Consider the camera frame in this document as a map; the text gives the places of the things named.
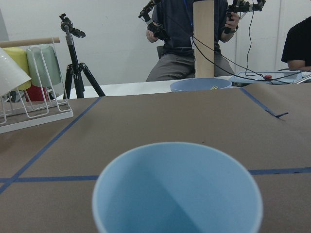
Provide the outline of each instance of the black cable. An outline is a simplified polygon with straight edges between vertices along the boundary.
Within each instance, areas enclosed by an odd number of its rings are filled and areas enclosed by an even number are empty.
[[[252,19],[251,19],[251,22],[250,22],[249,28],[248,28],[248,36],[249,36],[250,45],[249,45],[249,49],[248,49],[247,57],[246,57],[246,59],[247,59],[247,67],[246,67],[246,70],[245,70],[245,75],[246,75],[246,72],[247,72],[248,66],[249,66],[249,61],[248,61],[249,52],[250,52],[250,50],[252,48],[251,25],[252,25],[253,18],[254,18],[254,12],[255,11],[253,11],[253,13],[252,13]]]
[[[168,17],[172,22],[174,22],[174,23],[181,29],[181,31],[183,31],[186,35],[188,35],[189,37],[192,36],[194,39],[196,39],[198,42],[200,42],[203,46],[209,48],[209,49],[212,50],[212,51],[215,51],[214,49],[210,48],[208,45],[204,44],[203,42],[201,42],[200,40],[198,40],[196,37],[194,37],[193,34],[192,34],[192,35],[189,35],[189,33],[186,32],[186,30],[185,30],[179,23],[177,23],[174,19],[172,19],[169,15],[167,15],[167,17]],[[253,72],[253,73],[255,73],[255,74],[257,74],[257,75],[263,77],[262,74],[256,73],[255,71],[252,71],[252,70],[248,69],[248,66],[245,68],[245,67],[243,67],[243,66],[241,66],[241,65],[239,65],[239,64],[237,64],[237,63],[235,63],[235,62],[233,62],[232,60],[226,58],[226,57],[223,56],[222,54],[221,54],[221,56],[222,56],[223,58],[227,59],[228,61],[232,62],[233,64],[235,64],[235,65],[237,65],[237,66],[239,66],[239,67],[241,67],[241,68],[246,69],[246,71],[249,70],[249,71],[251,71],[251,72]],[[209,60],[206,56],[203,55],[203,57],[204,57],[206,60],[208,60],[209,62],[211,62],[212,64],[214,64],[216,67],[218,67],[218,68],[220,68],[221,70],[227,72],[228,74],[230,74],[230,75],[232,75],[232,76],[235,76],[235,77],[238,77],[238,78],[247,79],[247,80],[252,80],[252,81],[259,81],[259,82],[278,81],[278,82],[284,83],[284,84],[291,84],[291,83],[287,83],[287,82],[280,81],[279,79],[292,76],[293,74],[289,74],[289,75],[282,76],[282,77],[279,77],[279,78],[276,78],[276,79],[271,79],[271,80],[265,80],[265,79],[264,79],[264,80],[250,79],[250,78],[238,76],[238,75],[236,75],[236,74],[232,74],[232,73],[228,72],[227,70],[221,68],[220,66],[216,65],[214,62],[212,62],[211,60]]]

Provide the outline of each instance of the table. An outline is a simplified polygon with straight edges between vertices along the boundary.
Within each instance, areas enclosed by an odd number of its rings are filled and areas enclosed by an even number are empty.
[[[229,80],[231,76],[221,76],[218,79]],[[100,85],[106,96],[129,96],[155,93],[171,92],[170,85],[178,80],[167,80],[158,82],[141,82],[141,83],[121,83],[121,84],[106,84]],[[92,86],[85,86],[83,93],[85,98],[98,97],[96,91]],[[70,99],[77,98],[76,90],[73,88],[70,91]]]
[[[74,117],[0,135],[0,232],[96,232],[100,172],[163,141],[211,146],[242,163],[263,197],[261,233],[311,232],[310,89],[254,83],[70,100]]]

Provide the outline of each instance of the tripod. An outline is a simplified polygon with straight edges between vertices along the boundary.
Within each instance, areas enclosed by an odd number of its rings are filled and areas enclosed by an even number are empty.
[[[91,71],[88,69],[87,65],[85,63],[79,63],[76,49],[74,47],[73,37],[71,34],[78,38],[85,37],[85,33],[83,31],[80,31],[79,29],[72,27],[72,22],[69,20],[69,18],[65,18],[66,14],[61,14],[59,17],[62,19],[61,23],[61,29],[66,32],[66,41],[69,48],[69,53],[71,57],[72,64],[67,66],[66,71],[66,79],[65,79],[65,93],[67,95],[67,98],[70,98],[70,91],[71,91],[71,84],[72,84],[72,78],[74,81],[74,85],[76,88],[76,94],[77,98],[84,98],[83,92],[85,91],[81,71],[85,74],[88,81],[91,83],[93,88],[95,89],[98,96],[105,96],[103,90],[96,82],[94,76],[92,75]]]

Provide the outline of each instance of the gray pants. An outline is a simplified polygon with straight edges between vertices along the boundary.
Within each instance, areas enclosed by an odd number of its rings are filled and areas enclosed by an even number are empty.
[[[165,54],[151,70],[147,82],[193,78],[195,76],[194,64],[193,56]],[[215,77],[233,74],[229,62],[220,53],[215,53],[215,64],[229,72],[215,66]]]

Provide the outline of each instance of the chair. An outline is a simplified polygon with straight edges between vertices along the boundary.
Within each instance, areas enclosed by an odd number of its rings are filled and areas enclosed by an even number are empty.
[[[163,53],[163,45],[161,45],[161,46],[157,46],[156,47],[156,50],[157,50],[157,54],[158,54],[158,56],[159,56],[159,59],[161,58],[161,56],[162,56],[162,53]]]

